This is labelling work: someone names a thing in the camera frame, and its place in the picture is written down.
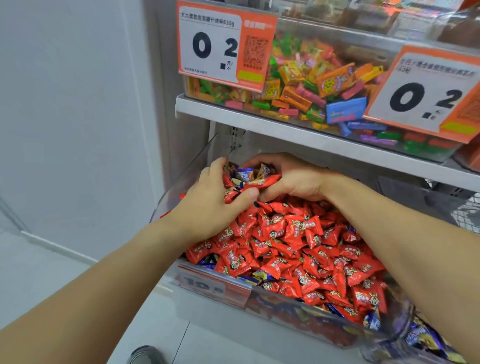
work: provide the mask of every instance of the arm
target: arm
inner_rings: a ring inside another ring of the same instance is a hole
[[[225,228],[258,196],[226,205],[224,158],[205,168],[180,204],[0,331],[5,363],[106,363],[168,267]]]
[[[480,363],[480,237],[404,207],[362,183],[289,154],[260,154],[282,179],[260,199],[287,193],[328,199],[350,221],[416,306],[469,363]]]

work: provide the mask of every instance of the hand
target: hand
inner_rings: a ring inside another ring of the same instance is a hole
[[[320,168],[290,153],[261,153],[244,163],[242,168],[254,167],[260,163],[270,164],[282,178],[265,189],[260,201],[271,201],[281,194],[290,194],[309,201],[324,199],[323,187],[338,172]]]
[[[188,244],[200,242],[221,232],[258,197],[258,190],[249,188],[231,204],[225,203],[222,174],[226,161],[226,158],[219,158],[210,167],[204,168],[198,182],[188,190],[177,207],[162,218],[184,232]]]

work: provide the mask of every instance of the white shelf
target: white shelf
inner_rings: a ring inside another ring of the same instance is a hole
[[[262,118],[257,115],[227,109],[180,95],[176,112],[197,116],[222,124],[250,130],[255,133],[335,153],[344,157],[371,163],[452,186],[480,192],[480,175],[463,169],[453,160],[443,164],[409,157],[384,149],[359,144],[347,139],[305,129],[289,123]]]

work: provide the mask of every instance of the shoe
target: shoe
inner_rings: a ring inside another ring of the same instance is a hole
[[[167,362],[155,347],[144,345],[132,352],[127,364],[167,364]]]

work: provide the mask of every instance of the price tag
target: price tag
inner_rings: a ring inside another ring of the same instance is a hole
[[[404,46],[365,118],[467,143],[478,131],[465,110],[480,98],[480,58]]]
[[[261,92],[276,16],[177,1],[179,72]]]
[[[176,283],[189,291],[194,291],[204,296],[213,298],[235,306],[245,306],[251,292],[241,284],[230,282],[229,277],[224,280],[213,275],[179,265],[179,275]]]

